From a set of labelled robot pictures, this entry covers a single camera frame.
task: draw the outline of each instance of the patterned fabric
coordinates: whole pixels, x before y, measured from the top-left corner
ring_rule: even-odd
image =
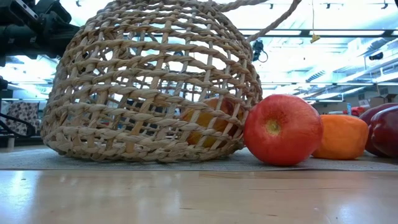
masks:
[[[11,106],[8,111],[8,116],[12,116],[23,121],[27,121],[32,124],[36,130],[39,129],[37,125],[37,111],[39,110],[39,105],[37,103],[11,103]],[[26,125],[13,121],[6,120],[7,126],[11,128],[11,130],[15,131],[18,134],[26,134],[27,128]]]
[[[6,101],[2,101],[2,102],[1,102],[1,113],[2,113],[2,114],[7,115],[7,114],[8,114],[8,111],[9,111],[9,108],[10,108],[10,103],[8,103],[8,102],[6,102]],[[2,122],[6,122],[6,119],[3,118],[3,117],[0,117],[0,120],[1,120]]]

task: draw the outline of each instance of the wooden table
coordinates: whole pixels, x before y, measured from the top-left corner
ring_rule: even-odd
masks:
[[[398,172],[0,171],[1,224],[398,220]]]

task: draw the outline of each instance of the gray mat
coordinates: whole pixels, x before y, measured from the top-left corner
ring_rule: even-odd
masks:
[[[46,147],[18,152],[0,153],[0,169],[83,169],[83,170],[398,170],[398,161],[365,155],[355,161],[331,161],[309,158],[293,167],[274,167],[258,161],[247,149],[235,152],[227,159],[208,162],[178,162],[158,164],[156,162],[93,162],[59,156]]]

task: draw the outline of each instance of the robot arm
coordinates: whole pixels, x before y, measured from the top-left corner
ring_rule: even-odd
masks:
[[[62,56],[79,30],[57,0],[1,0],[0,15],[0,67],[6,56]]]

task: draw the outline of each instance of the red bell pepper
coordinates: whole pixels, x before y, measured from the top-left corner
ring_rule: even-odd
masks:
[[[376,113],[371,120],[373,145],[391,157],[398,157],[398,106]]]
[[[363,121],[366,122],[366,124],[368,124],[368,126],[370,126],[372,117],[375,114],[377,114],[378,112],[385,110],[387,108],[393,107],[393,106],[398,106],[398,103],[385,103],[385,104],[377,106],[375,108],[371,108],[371,109],[367,110],[365,113],[363,113],[359,118],[361,118]],[[375,156],[388,157],[387,155],[385,155],[384,153],[382,153],[380,150],[378,150],[376,147],[373,146],[372,134],[373,134],[373,130],[371,128],[369,128],[369,137],[368,137],[368,141],[366,142],[365,149],[368,152],[370,152],[371,154],[374,154]]]

